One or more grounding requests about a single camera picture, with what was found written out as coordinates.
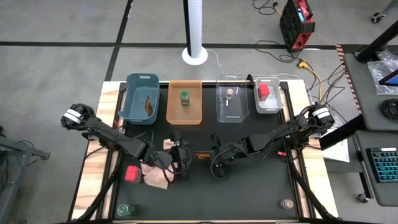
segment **red block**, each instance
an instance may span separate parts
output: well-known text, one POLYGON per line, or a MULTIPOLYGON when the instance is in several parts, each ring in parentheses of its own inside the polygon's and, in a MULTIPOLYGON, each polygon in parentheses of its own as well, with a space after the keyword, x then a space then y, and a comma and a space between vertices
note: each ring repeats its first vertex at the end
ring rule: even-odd
POLYGON ((267 84, 260 84, 258 92, 259 92, 259 100, 260 101, 266 100, 267 97, 269 96, 269 93, 270 93, 268 85, 267 84))
POLYGON ((128 166, 124 180, 128 182, 138 183, 141 180, 141 170, 136 166, 128 166))

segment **blue plastic bin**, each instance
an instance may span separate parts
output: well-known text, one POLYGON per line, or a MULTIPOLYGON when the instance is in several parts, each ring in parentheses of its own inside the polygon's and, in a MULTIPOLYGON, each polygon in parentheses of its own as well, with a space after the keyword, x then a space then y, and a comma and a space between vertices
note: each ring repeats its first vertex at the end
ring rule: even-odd
POLYGON ((133 73, 127 77, 127 95, 120 117, 132 124, 150 125, 156 121, 159 105, 159 78, 155 74, 133 73), (152 114, 148 116, 145 102, 149 96, 152 114))

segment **clear plastic bin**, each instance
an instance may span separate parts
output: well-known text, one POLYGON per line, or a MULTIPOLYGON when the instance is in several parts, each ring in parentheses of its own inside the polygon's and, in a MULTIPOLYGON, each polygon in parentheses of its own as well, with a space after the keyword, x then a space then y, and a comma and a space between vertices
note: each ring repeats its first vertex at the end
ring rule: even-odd
POLYGON ((201 98, 201 80, 171 80, 167 97, 167 122, 177 125, 200 124, 201 98), (188 91, 188 106, 181 104, 182 91, 188 91))
POLYGON ((249 115, 247 82, 245 76, 220 75, 216 79, 217 120, 221 123, 240 123, 249 115), (227 91, 232 90, 232 99, 227 91))
POLYGON ((120 117, 132 124, 150 125, 156 121, 159 105, 159 78, 155 74, 133 73, 127 77, 127 95, 120 117), (150 99, 152 114, 146 111, 147 97, 150 99))
POLYGON ((278 113, 283 107, 282 98, 279 91, 279 79, 274 77, 256 78, 256 88, 254 89, 254 99, 256 101, 256 110, 260 114, 278 113), (258 88, 261 84, 267 84, 269 96, 264 101, 259 101, 258 88))

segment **white paper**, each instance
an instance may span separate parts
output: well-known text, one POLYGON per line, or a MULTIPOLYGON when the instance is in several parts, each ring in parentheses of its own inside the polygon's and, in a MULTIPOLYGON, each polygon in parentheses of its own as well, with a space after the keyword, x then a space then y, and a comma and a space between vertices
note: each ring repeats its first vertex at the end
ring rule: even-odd
POLYGON ((349 162, 347 139, 335 144, 332 147, 323 150, 322 155, 323 158, 325 159, 333 159, 341 162, 349 162))

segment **cloth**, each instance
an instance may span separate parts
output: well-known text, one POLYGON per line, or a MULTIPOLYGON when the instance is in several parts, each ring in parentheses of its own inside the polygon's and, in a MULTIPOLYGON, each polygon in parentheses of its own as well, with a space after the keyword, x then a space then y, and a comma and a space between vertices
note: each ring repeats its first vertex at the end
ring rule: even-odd
MULTIPOLYGON (((170 139, 165 139, 163 141, 163 150, 171 149, 174 146, 174 143, 170 139)), ((158 187, 167 190, 169 183, 164 177, 163 170, 158 167, 151 167, 141 163, 142 174, 144 175, 144 182, 147 185, 158 187)), ((165 170, 167 178, 169 181, 174 180, 174 174, 165 170)))

